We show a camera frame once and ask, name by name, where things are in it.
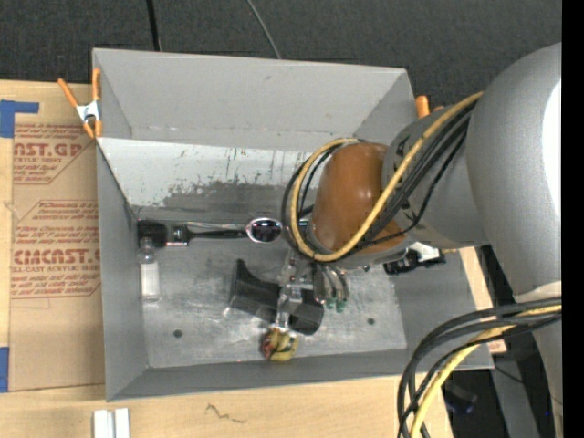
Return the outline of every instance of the yellow object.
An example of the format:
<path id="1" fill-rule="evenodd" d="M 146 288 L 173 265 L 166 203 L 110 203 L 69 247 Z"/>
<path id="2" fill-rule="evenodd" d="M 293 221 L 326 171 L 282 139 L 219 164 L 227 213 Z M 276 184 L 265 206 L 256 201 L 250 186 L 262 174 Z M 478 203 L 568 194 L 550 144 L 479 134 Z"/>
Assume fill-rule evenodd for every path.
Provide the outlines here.
<path id="1" fill-rule="evenodd" d="M 296 355 L 300 339 L 290 331 L 271 328 L 262 342 L 262 351 L 271 361 L 288 361 Z"/>
<path id="2" fill-rule="evenodd" d="M 79 116 L 83 120 L 83 130 L 85 130 L 92 140 L 95 140 L 96 137 L 100 137 L 103 127 L 101 118 L 99 117 L 99 102 L 101 101 L 101 72 L 99 71 L 99 68 L 93 68 L 93 73 L 91 74 L 91 92 L 93 100 L 86 106 L 79 105 L 73 91 L 71 91 L 71 88 L 63 78 L 59 78 L 57 84 L 63 89 L 69 104 L 77 109 Z M 95 119 L 93 130 L 89 126 L 89 117 L 94 117 Z"/>
<path id="3" fill-rule="evenodd" d="M 555 313 L 555 312 L 561 311 L 561 309 L 562 309 L 561 305 L 555 305 L 553 307 L 527 310 L 527 311 L 524 311 L 523 313 L 520 313 L 518 316 L 525 317 L 528 315 L 543 315 L 545 313 Z M 515 326 L 516 325 L 514 325 L 514 324 L 510 324 L 508 326 L 503 326 L 500 328 L 486 329 L 485 331 L 481 332 L 476 337 L 474 337 L 471 340 L 471 342 L 474 342 L 476 340 L 489 339 L 489 338 L 492 338 L 495 336 L 499 336 L 502 333 L 504 333 L 505 331 L 507 331 L 511 328 L 514 328 Z M 463 349 L 459 352 L 456 352 L 453 355 L 453 357 L 446 362 L 446 364 L 442 367 L 442 369 L 440 371 L 438 371 L 438 373 L 436 373 L 436 375 L 434 376 L 434 378 L 432 380 L 432 383 L 428 387 L 428 391 L 423 395 L 422 401 L 420 402 L 420 407 L 418 408 L 418 411 L 416 412 L 416 414 L 413 418 L 412 428 L 410 430 L 410 435 L 412 438 L 419 438 L 420 437 L 420 430 L 422 428 L 423 419 L 426 416 L 428 409 L 430 408 L 430 404 L 432 403 L 432 400 L 434 399 L 436 394 L 441 390 L 442 385 L 444 384 L 446 379 L 450 376 L 450 374 L 453 372 L 453 370 L 471 352 L 475 351 L 478 348 L 478 346 L 479 346 L 479 344 L 476 344 L 474 346 L 470 346 L 470 347 L 467 347 L 466 349 Z"/>
<path id="4" fill-rule="evenodd" d="M 398 167 L 398 169 L 395 171 L 395 173 L 391 177 L 390 182 L 385 187 L 385 190 L 383 190 L 383 193 L 381 194 L 381 196 L 379 197 L 379 199 L 377 200 L 377 202 L 373 206 L 373 209 L 371 210 L 370 214 L 367 216 L 367 218 L 365 219 L 365 221 L 363 222 L 363 224 L 361 225 L 359 230 L 355 233 L 355 235 L 344 246 L 342 246 L 339 250 L 332 252 L 330 254 L 316 253 L 306 244 L 306 242 L 302 238 L 302 235 L 300 234 L 300 229 L 298 228 L 298 220 L 297 220 L 298 196 L 300 195 L 300 188 L 302 187 L 302 182 L 304 181 L 304 178 L 306 177 L 308 170 L 310 169 L 310 166 L 320 156 L 320 154 L 322 154 L 325 151 L 328 151 L 329 149 L 333 148 L 334 146 L 349 143 L 349 142 L 354 142 L 357 140 L 351 139 L 351 138 L 334 140 L 334 141 L 331 141 L 331 142 L 325 144 L 324 146 L 319 148 L 317 151 L 315 151 L 312 154 L 312 156 L 310 156 L 310 158 L 308 158 L 307 162 L 304 164 L 304 166 L 300 170 L 300 174 L 299 174 L 297 181 L 295 182 L 293 190 L 292 190 L 292 198 L 291 198 L 291 205 L 290 205 L 290 227 L 292 229 L 293 238 L 296 241 L 300 251 L 316 261 L 329 262 L 329 261 L 335 261 L 335 260 L 343 257 L 350 250 L 352 250 L 355 247 L 355 245 L 359 242 L 359 240 L 370 229 L 373 222 L 375 221 L 375 219 L 377 218 L 377 216 L 379 215 L 379 213 L 383 209 L 383 206 L 385 206 L 387 199 L 390 197 L 391 193 L 393 193 L 393 191 L 395 190 L 396 186 L 400 182 L 400 179 L 402 178 L 403 174 L 407 170 L 408 166 L 410 165 L 410 163 L 412 162 L 413 158 L 418 153 L 418 151 L 420 150 L 422 145 L 432 135 L 434 135 L 434 133 L 437 132 L 445 124 L 445 122 L 448 121 L 453 115 L 455 115 L 456 113 L 458 113 L 462 109 L 466 108 L 467 106 L 469 106 L 470 104 L 475 102 L 477 99 L 479 99 L 481 97 L 482 94 L 483 94 L 482 92 L 478 92 L 478 93 L 462 100 L 458 104 L 453 105 L 443 115 L 441 115 L 435 122 L 433 122 L 432 125 L 430 125 L 430 127 L 428 127 L 428 129 L 413 144 L 412 148 L 405 155 L 405 157 L 403 158 L 403 160 L 400 163 L 400 166 Z"/>

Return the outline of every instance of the cable bundle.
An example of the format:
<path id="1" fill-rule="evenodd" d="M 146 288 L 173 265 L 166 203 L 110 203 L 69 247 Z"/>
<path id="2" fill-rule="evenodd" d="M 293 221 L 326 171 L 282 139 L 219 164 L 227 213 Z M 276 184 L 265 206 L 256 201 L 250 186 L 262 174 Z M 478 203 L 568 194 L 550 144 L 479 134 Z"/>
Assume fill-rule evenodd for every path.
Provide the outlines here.
<path id="1" fill-rule="evenodd" d="M 282 203 L 282 222 L 286 223 L 287 217 L 289 217 L 289 228 L 291 230 L 290 240 L 293 246 L 295 246 L 298 251 L 304 255 L 310 257 L 312 260 L 319 261 L 321 263 L 327 263 L 340 260 L 341 258 L 353 255 L 354 253 L 357 253 L 364 248 L 379 244 L 391 238 L 395 238 L 396 236 L 402 235 L 416 226 L 422 216 L 423 211 L 425 210 L 427 203 L 430 201 L 430 197 L 435 185 L 443 176 L 446 168 L 454 158 L 454 155 L 459 151 L 464 142 L 470 114 L 473 107 L 475 106 L 475 103 L 481 97 L 481 95 L 481 92 L 476 93 L 473 96 L 470 96 L 467 99 L 459 102 L 458 104 L 455 104 L 430 125 L 430 127 L 412 145 L 410 150 L 403 157 L 400 165 L 397 167 L 395 173 L 392 175 L 387 186 L 381 193 L 381 196 L 374 204 L 369 215 L 366 217 L 359 230 L 344 246 L 327 254 L 318 253 L 317 250 L 312 248 L 312 246 L 305 241 L 304 237 L 300 233 L 298 224 L 299 216 L 307 211 L 302 209 L 306 197 L 306 190 L 308 189 L 308 184 L 312 180 L 316 169 L 331 154 L 332 151 L 341 146 L 352 142 L 357 142 L 359 140 L 355 138 L 334 140 L 316 150 L 295 171 L 292 179 L 288 183 L 288 187 L 284 195 L 284 201 Z M 436 164 L 438 159 L 442 157 L 446 151 L 448 151 L 448 149 L 457 139 L 458 142 L 454 145 L 454 148 L 451 150 L 448 158 L 441 167 L 441 170 L 434 177 L 422 204 L 422 208 L 412 224 L 407 229 L 400 231 L 398 234 L 389 235 L 383 237 L 382 239 L 374 240 L 379 232 L 381 232 L 381 230 L 385 228 L 388 222 L 392 220 L 393 217 L 398 213 L 405 201 L 408 199 L 416 186 L 418 186 L 430 168 Z M 422 150 L 422 146 L 427 146 L 424 151 Z M 317 165 L 312 168 L 312 165 L 315 162 L 317 162 Z M 409 171 L 406 176 L 406 172 L 412 163 L 412 170 Z M 308 175 L 308 172 L 311 168 L 312 172 L 310 175 Z M 302 184 L 307 175 L 308 184 L 305 187 L 305 192 L 302 199 L 300 200 L 300 190 L 302 189 Z M 286 213 L 288 206 L 288 196 L 290 196 L 289 209 L 288 213 Z"/>
<path id="2" fill-rule="evenodd" d="M 397 412 L 400 423 L 398 437 L 429 438 L 423 419 L 435 395 L 450 373 L 481 344 L 493 340 L 541 329 L 561 320 L 561 298 L 554 297 L 525 304 L 505 305 L 480 310 L 454 318 L 433 330 L 418 345 L 405 368 L 398 389 Z M 457 349 L 442 356 L 429 369 L 419 387 L 416 387 L 416 369 L 421 360 L 433 349 L 446 342 L 478 332 L 479 334 Z M 406 390 L 410 404 L 405 407 Z M 413 422 L 408 430 L 408 418 Z"/>

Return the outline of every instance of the wooden table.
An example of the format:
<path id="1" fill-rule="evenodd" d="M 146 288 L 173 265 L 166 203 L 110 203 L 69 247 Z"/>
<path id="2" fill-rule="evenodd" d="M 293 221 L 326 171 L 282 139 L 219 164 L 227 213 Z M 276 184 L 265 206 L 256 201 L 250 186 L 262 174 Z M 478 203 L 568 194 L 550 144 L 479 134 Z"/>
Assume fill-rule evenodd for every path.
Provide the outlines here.
<path id="1" fill-rule="evenodd" d="M 89 86 L 77 85 L 74 91 L 80 102 L 90 99 Z M 80 124 L 56 83 L 0 81 L 0 99 L 40 102 L 36 122 Z M 16 114 L 16 123 L 20 121 L 30 120 Z M 11 139 L 0 139 L 0 347 L 7 345 L 10 333 L 12 150 Z M 476 252 L 469 248 L 461 253 L 477 305 L 490 307 Z M 128 407 L 133 438 L 391 437 L 397 435 L 398 383 L 399 377 L 384 377 L 121 402 L 105 402 L 103 384 L 11 391 L 0 394 L 0 435 L 90 436 L 93 411 Z M 452 436 L 442 398 L 433 405 L 426 423 L 432 437 Z"/>

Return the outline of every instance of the cardboard sheet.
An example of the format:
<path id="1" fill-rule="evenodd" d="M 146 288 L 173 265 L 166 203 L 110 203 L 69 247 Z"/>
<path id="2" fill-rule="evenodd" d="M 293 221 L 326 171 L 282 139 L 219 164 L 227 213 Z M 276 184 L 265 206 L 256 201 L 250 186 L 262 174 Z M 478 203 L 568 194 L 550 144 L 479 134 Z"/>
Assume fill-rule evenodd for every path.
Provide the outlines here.
<path id="1" fill-rule="evenodd" d="M 95 143 L 57 83 L 2 82 L 0 94 L 40 106 L 16 116 L 8 389 L 102 383 Z"/>

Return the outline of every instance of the black floor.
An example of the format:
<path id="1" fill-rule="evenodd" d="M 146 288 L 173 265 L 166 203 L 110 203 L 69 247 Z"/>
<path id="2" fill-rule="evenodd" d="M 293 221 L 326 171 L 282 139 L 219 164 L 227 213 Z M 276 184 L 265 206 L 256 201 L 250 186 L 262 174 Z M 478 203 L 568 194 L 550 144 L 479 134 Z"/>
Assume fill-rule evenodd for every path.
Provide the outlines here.
<path id="1" fill-rule="evenodd" d="M 433 105 L 562 40 L 562 0 L 252 1 L 283 58 L 407 68 L 414 95 Z M 154 4 L 165 51 L 275 56 L 245 0 Z M 88 82 L 93 47 L 152 49 L 145 0 L 0 0 L 0 78 Z M 526 364 L 525 376 L 537 368 Z M 488 375 L 453 376 L 478 396 L 453 415 L 459 438 L 506 437 Z"/>

